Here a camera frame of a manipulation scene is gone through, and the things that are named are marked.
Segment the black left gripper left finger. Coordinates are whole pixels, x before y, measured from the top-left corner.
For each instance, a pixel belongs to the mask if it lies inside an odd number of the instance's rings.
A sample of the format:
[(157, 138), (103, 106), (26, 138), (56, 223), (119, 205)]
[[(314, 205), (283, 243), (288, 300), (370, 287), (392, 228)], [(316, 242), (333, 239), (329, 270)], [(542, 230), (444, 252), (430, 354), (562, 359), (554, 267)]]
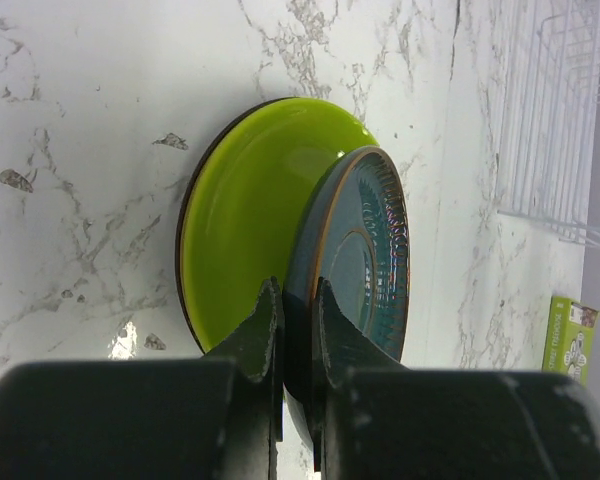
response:
[(54, 361), (0, 379), (0, 479), (273, 479), (284, 313), (275, 279), (197, 359)]

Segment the dark green plate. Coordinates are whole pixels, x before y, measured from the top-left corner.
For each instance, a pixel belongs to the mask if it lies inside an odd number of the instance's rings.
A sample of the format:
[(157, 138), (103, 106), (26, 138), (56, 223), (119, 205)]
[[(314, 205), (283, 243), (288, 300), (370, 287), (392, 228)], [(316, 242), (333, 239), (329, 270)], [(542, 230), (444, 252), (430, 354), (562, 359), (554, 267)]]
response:
[(400, 360), (409, 305), (409, 231), (388, 154), (360, 147), (320, 178), (302, 214), (284, 280), (285, 394), (301, 440), (310, 433), (311, 311), (320, 279), (366, 338)]

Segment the yellow patterned plate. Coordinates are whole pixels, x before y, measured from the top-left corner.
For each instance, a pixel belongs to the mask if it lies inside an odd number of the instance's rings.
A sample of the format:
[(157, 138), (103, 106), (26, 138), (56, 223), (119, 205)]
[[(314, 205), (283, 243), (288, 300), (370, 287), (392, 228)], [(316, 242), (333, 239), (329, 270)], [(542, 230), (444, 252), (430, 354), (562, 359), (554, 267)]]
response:
[(282, 278), (303, 208), (276, 140), (293, 97), (260, 103), (229, 122), (186, 187), (175, 240), (183, 315), (208, 352), (247, 316), (262, 280)]

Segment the lime green plate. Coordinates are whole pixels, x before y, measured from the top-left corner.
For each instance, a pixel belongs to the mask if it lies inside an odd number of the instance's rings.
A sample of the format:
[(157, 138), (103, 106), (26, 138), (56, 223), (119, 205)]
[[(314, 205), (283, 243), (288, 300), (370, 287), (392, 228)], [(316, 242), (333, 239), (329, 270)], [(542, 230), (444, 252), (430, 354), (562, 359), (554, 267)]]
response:
[(370, 325), (378, 309), (384, 161), (358, 120), (317, 99), (260, 104), (218, 135), (190, 181), (177, 231), (178, 295), (202, 350), (238, 326), (274, 277), (287, 315), (286, 388), (307, 398), (318, 283), (331, 283), (355, 325)]

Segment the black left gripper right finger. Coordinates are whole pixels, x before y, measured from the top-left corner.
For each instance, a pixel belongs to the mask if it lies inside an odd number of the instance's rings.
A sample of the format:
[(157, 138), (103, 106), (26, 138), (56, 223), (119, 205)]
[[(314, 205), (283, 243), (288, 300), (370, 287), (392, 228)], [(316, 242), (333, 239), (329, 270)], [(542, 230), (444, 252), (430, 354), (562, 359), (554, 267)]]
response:
[(342, 314), (312, 313), (316, 466), (326, 479), (600, 479), (600, 410), (560, 374), (412, 370)]

